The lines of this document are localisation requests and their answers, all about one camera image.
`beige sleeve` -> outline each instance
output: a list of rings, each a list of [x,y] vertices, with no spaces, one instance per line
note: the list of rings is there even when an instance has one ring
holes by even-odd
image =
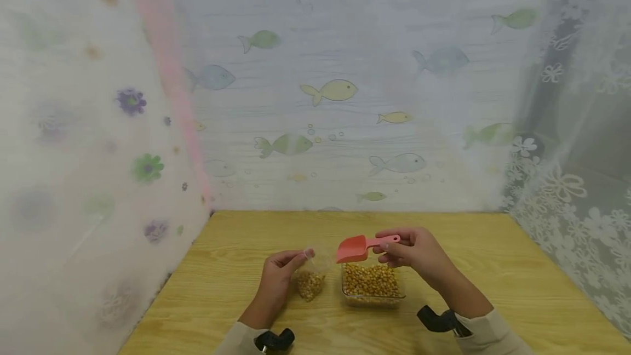
[[[469,319],[456,314],[456,318],[473,334],[456,338],[464,355],[534,355],[498,310],[484,317]]]
[[[213,355],[260,355],[261,351],[254,345],[254,339],[266,331],[267,329],[252,329],[236,322]]]

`curtain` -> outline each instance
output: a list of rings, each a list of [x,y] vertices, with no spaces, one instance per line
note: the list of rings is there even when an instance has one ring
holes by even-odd
[[[3,354],[116,354],[208,218],[135,2],[0,0]]]
[[[544,7],[503,209],[631,339],[631,2]]]

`right hand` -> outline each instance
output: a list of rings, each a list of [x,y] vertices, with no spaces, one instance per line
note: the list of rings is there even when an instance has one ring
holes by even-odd
[[[461,275],[429,230],[424,227],[400,227],[383,230],[375,237],[394,234],[401,236],[399,243],[382,243],[372,249],[375,254],[383,254],[378,257],[380,263],[389,267],[409,266],[438,292],[454,277]]]

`wooden tabletop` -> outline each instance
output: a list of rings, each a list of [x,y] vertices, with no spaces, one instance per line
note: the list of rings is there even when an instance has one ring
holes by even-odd
[[[630,346],[527,235],[502,214],[219,211],[202,230],[121,350],[121,355],[209,355],[240,316],[267,255],[318,244],[336,248],[358,234],[425,226],[537,354],[623,354]],[[292,296],[273,330],[290,327],[292,355],[460,354],[451,334],[416,318],[444,301],[409,269],[398,310],[348,308],[340,269],[312,302]]]

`finger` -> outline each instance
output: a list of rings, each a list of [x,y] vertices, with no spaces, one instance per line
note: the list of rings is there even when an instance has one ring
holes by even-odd
[[[407,245],[407,246],[412,245],[412,243],[410,242],[410,240],[401,240],[401,241],[399,242],[399,244],[403,244],[403,245]],[[381,247],[379,247],[379,246],[373,247],[373,248],[372,248],[372,251],[373,251],[375,254],[383,254],[384,252],[386,252],[386,250],[384,250],[383,248],[381,248]]]
[[[394,256],[392,254],[383,254],[383,255],[379,256],[377,258],[377,260],[381,264],[387,264],[387,263],[390,263],[390,262],[396,262],[396,263],[398,263],[401,266],[409,266],[410,265],[408,263],[407,259],[399,258],[398,256]]]
[[[389,268],[397,268],[397,267],[403,267],[403,266],[409,266],[407,263],[404,262],[403,259],[393,260],[391,262],[388,262]]]
[[[392,229],[382,230],[381,232],[375,233],[376,238],[391,236],[394,234],[398,234],[401,236],[401,240],[409,240],[410,236],[416,230],[415,227],[394,227]]]
[[[300,266],[304,265],[307,262],[307,255],[304,252],[300,252],[298,255],[294,256],[287,264],[283,267],[284,270],[288,272],[295,272],[300,268]]]
[[[289,263],[290,260],[294,259],[296,255],[300,254],[303,254],[302,250],[281,251],[277,254],[270,255],[269,258],[267,258],[267,262],[273,263],[278,267],[283,267]]]

